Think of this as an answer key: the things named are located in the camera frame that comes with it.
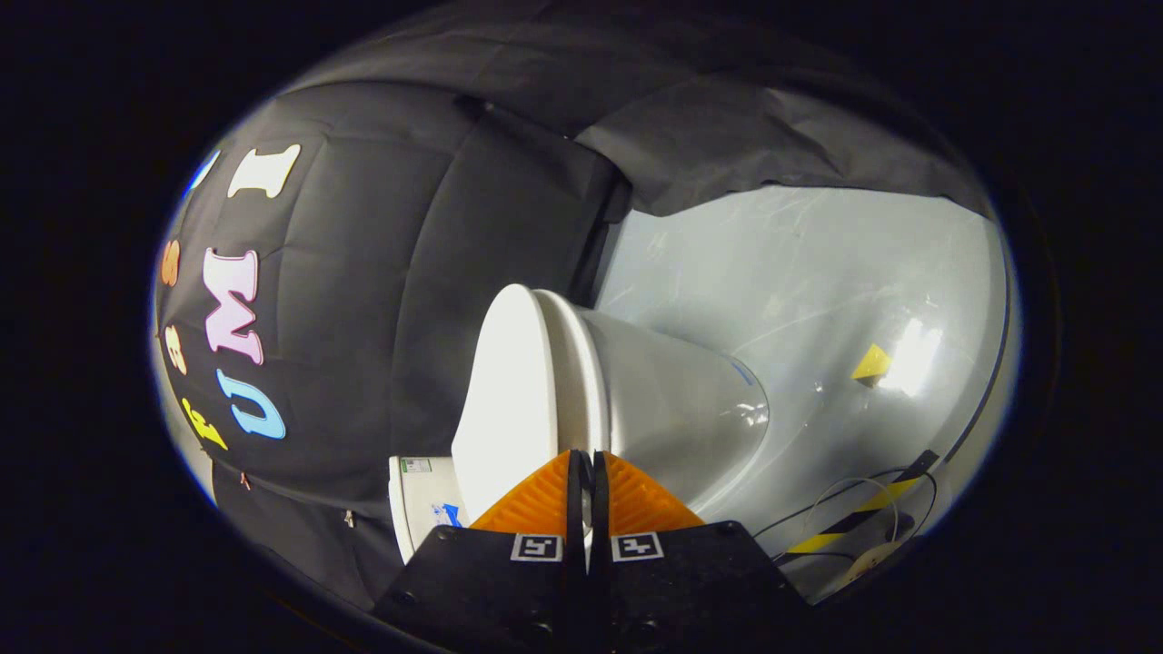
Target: black cable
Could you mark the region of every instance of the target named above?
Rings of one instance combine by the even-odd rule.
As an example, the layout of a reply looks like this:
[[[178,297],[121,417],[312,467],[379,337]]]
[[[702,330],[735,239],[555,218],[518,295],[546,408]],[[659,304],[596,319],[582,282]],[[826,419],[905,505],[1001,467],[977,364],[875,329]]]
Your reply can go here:
[[[843,552],[799,552],[797,553],[797,556],[842,556],[844,559],[848,559],[852,563],[856,562],[855,556],[852,556],[851,554],[844,554]],[[771,557],[771,560],[775,561],[778,557],[779,555],[776,554],[775,556]]]
[[[916,527],[913,529],[913,533],[908,534],[908,538],[905,539],[905,542],[913,540],[913,536],[915,536],[921,531],[921,527],[925,526],[925,521],[929,519],[929,513],[933,513],[933,505],[936,504],[937,500],[937,481],[934,479],[933,475],[929,475],[928,471],[921,474],[928,477],[929,483],[933,484],[933,497],[929,498],[929,509],[925,512],[925,517],[921,518],[921,521],[916,524]]]
[[[877,472],[876,475],[869,475],[869,478],[873,478],[875,479],[877,477],[883,477],[885,475],[891,475],[893,472],[904,472],[905,470],[906,470],[906,468],[890,468],[890,469],[884,470],[882,472]],[[842,489],[837,490],[836,492],[829,495],[828,497],[821,499],[820,502],[815,503],[815,506],[819,506],[820,504],[823,504],[825,502],[828,502],[829,499],[836,497],[837,495],[846,493],[846,492],[848,492],[848,491],[850,491],[850,490],[852,490],[856,486],[862,485],[862,484],[863,484],[863,482],[855,482],[850,486],[842,488]],[[787,520],[791,520],[792,518],[799,516],[800,513],[804,513],[805,511],[811,511],[811,510],[812,510],[812,506],[805,506],[804,509],[800,509],[799,511],[792,513],[791,516],[785,516],[785,517],[776,520],[775,523],[768,525],[766,527],[763,527],[762,529],[755,532],[754,534],[751,534],[751,538],[757,539],[757,538],[759,538],[759,534],[762,534],[763,532],[770,529],[771,527],[776,527],[776,526],[783,525],[784,523],[786,523]]]
[[[899,470],[885,470],[884,472],[880,472],[878,475],[872,475],[872,477],[879,477],[880,475],[887,475],[890,472],[896,472],[896,471],[899,471]],[[929,507],[928,507],[928,510],[925,511],[925,517],[921,518],[921,521],[916,524],[916,527],[913,528],[913,532],[911,534],[908,534],[908,538],[906,538],[904,540],[904,542],[900,543],[901,546],[904,546],[906,542],[913,540],[913,536],[915,536],[921,531],[921,527],[923,527],[925,523],[928,521],[929,514],[933,513],[933,506],[934,506],[934,504],[936,504],[936,500],[937,500],[937,481],[935,478],[933,478],[933,475],[930,475],[928,471],[925,471],[925,472],[921,472],[921,474],[925,475],[929,479],[930,484],[933,484],[933,495],[929,497]],[[827,499],[832,499],[833,497],[836,497],[837,495],[844,492],[846,490],[849,490],[849,489],[855,488],[857,485],[859,485],[859,484],[855,484],[852,486],[848,486],[847,489],[837,491],[836,493],[829,496]],[[801,511],[797,511],[795,513],[792,513],[791,516],[789,516],[786,518],[783,518],[783,519],[778,520],[777,523],[775,523],[775,524],[772,524],[772,525],[770,525],[768,527],[764,527],[763,529],[759,529],[759,533],[763,533],[764,531],[770,529],[771,527],[773,527],[773,526],[776,526],[776,525],[778,525],[780,523],[784,523],[784,521],[786,521],[786,520],[789,520],[791,518],[794,518],[795,516],[799,516],[804,511],[807,511],[807,509],[801,510]],[[856,557],[855,556],[852,556],[851,554],[846,554],[843,552],[798,552],[797,554],[800,555],[800,556],[843,556],[844,559],[848,559],[852,563],[856,562]],[[775,561],[776,559],[779,559],[780,556],[782,556],[782,554],[777,554],[775,556],[771,556],[770,559],[771,559],[771,561]]]

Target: blue letter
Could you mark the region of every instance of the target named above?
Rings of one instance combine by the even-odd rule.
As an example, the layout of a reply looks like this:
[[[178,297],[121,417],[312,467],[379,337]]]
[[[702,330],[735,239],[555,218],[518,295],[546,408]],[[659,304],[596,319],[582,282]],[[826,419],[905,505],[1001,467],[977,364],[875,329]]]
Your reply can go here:
[[[274,408],[274,405],[263,391],[250,384],[231,379],[223,375],[221,370],[217,371],[217,375],[219,385],[222,386],[222,392],[226,393],[226,397],[242,396],[263,408],[263,418],[257,418],[249,413],[243,413],[233,404],[230,405],[234,419],[238,421],[238,426],[242,427],[243,432],[261,434],[269,439],[281,439],[287,435],[287,428],[283,425],[279,411]]]

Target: black cloth backdrop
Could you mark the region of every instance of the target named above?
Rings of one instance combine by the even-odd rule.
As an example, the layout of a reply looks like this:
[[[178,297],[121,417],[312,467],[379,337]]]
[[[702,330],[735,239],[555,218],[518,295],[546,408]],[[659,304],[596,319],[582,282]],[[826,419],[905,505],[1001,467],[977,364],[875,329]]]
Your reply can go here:
[[[227,197],[248,151],[293,143],[277,197]],[[229,445],[202,441],[221,511],[364,609],[400,567],[380,538],[387,458],[448,455],[506,284],[588,304],[605,225],[628,208],[665,215],[764,184],[943,196],[992,218],[961,156],[844,61],[769,28],[622,3],[419,14],[308,70],[213,151],[166,239],[178,282],[155,298],[188,368],[169,367],[170,382]],[[244,330],[262,365],[206,347],[208,248],[258,255]],[[244,433],[216,370],[262,389],[286,438]],[[352,542],[363,553],[341,555]]]

